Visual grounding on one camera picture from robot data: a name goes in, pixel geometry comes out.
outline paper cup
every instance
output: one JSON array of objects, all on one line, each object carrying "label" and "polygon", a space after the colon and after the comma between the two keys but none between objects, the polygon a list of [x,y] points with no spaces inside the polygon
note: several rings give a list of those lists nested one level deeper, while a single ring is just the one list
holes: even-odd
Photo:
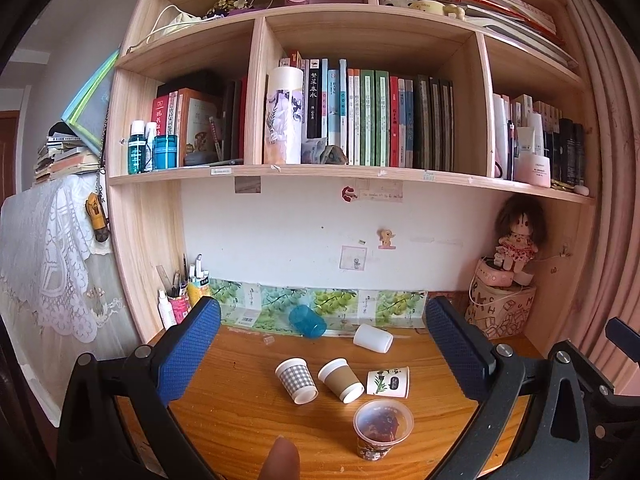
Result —
[{"label": "paper cup", "polygon": [[353,344],[386,354],[391,348],[394,336],[371,325],[360,325],[353,336]]},{"label": "paper cup", "polygon": [[276,376],[296,404],[306,404],[318,396],[304,359],[293,357],[281,362],[276,368]]},{"label": "paper cup", "polygon": [[364,393],[364,386],[343,358],[325,364],[318,374],[318,379],[345,404],[353,402]]},{"label": "paper cup", "polygon": [[358,435],[358,456],[375,461],[409,436],[414,416],[397,400],[372,400],[356,412],[353,427]]},{"label": "paper cup", "polygon": [[409,368],[389,368],[369,372],[367,395],[406,399],[409,396]]}]

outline wooden desk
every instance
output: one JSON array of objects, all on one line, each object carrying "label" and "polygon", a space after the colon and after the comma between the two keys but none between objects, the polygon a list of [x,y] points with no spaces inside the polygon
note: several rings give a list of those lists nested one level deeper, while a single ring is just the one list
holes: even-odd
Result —
[{"label": "wooden desk", "polygon": [[[279,435],[298,447],[304,480],[423,480],[458,437],[477,403],[463,396],[429,335],[392,332],[400,337],[387,354],[377,354],[346,338],[308,340],[222,327],[171,410],[211,468],[230,480],[256,480]],[[539,357],[524,336],[501,341],[520,355]],[[319,391],[316,400],[302,406],[292,402],[274,375],[281,361],[295,356],[306,359]],[[409,397],[402,402],[412,410],[415,427],[379,462],[365,462],[356,455],[352,423],[356,410],[375,397],[363,395],[345,405],[317,380],[319,369],[337,357],[347,359],[363,384],[371,370],[410,367]],[[130,405],[121,404],[137,440],[140,428]],[[525,406],[526,398],[520,398],[487,468],[502,463]]]}]

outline storage box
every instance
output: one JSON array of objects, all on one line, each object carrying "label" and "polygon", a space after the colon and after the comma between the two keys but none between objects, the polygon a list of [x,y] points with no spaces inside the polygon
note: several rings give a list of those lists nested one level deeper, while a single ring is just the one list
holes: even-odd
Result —
[{"label": "storage box", "polygon": [[529,318],[535,295],[535,286],[495,288],[475,276],[471,285],[473,301],[466,309],[465,319],[489,339],[519,334]]}]

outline pink curtain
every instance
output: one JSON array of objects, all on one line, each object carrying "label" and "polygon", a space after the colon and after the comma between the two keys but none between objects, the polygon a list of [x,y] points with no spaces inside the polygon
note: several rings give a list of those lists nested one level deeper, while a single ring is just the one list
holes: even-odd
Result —
[{"label": "pink curtain", "polygon": [[604,326],[619,317],[640,329],[640,62],[595,0],[567,2],[593,86],[602,182],[591,257],[561,336],[620,390],[638,366],[607,340]]}]

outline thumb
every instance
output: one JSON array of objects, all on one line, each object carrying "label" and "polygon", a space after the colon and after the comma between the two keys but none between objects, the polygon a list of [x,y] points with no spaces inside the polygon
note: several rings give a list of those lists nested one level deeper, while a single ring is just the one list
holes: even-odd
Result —
[{"label": "thumb", "polygon": [[279,436],[262,465],[258,480],[300,480],[300,456],[295,444]]}]

